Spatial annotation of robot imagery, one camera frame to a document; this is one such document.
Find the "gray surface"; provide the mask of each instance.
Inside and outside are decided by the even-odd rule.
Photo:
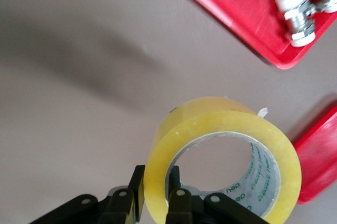
[[[160,121],[187,100],[227,95],[268,107],[294,140],[337,99],[336,23],[281,71],[191,0],[0,0],[0,11],[1,223],[128,183]],[[297,206],[287,223],[335,223],[336,193],[335,184]],[[153,221],[145,212],[141,223]]]

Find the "red plastic tray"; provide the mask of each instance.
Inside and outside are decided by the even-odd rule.
[[[294,144],[302,169],[298,203],[307,203],[337,180],[337,106]]]
[[[297,64],[337,18],[337,13],[315,14],[316,40],[307,46],[294,48],[284,37],[286,28],[275,0],[196,1],[279,69],[289,69]]]

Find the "yellow tape roll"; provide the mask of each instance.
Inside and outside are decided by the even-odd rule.
[[[220,192],[270,224],[281,224],[292,212],[301,188],[301,168],[288,138],[273,124],[240,103],[222,97],[192,100],[174,109],[156,131],[144,174],[147,208],[157,224],[168,211],[168,174],[186,147],[215,136],[235,136],[251,143],[246,174]]]

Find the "red tray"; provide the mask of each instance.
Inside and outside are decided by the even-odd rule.
[[[337,180],[337,106],[294,144],[302,169],[298,203],[307,203]]]
[[[289,69],[297,64],[337,18],[337,12],[315,14],[315,41],[304,47],[294,48],[284,37],[285,24],[278,15],[275,0],[196,1],[279,69]]]

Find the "tape roll hole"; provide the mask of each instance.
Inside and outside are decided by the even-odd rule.
[[[223,154],[215,156],[219,149]],[[221,192],[261,217],[273,207],[280,189],[280,171],[272,153],[241,133],[211,133],[184,146],[166,173],[166,199],[174,165],[180,167],[182,187],[193,195],[205,198]]]

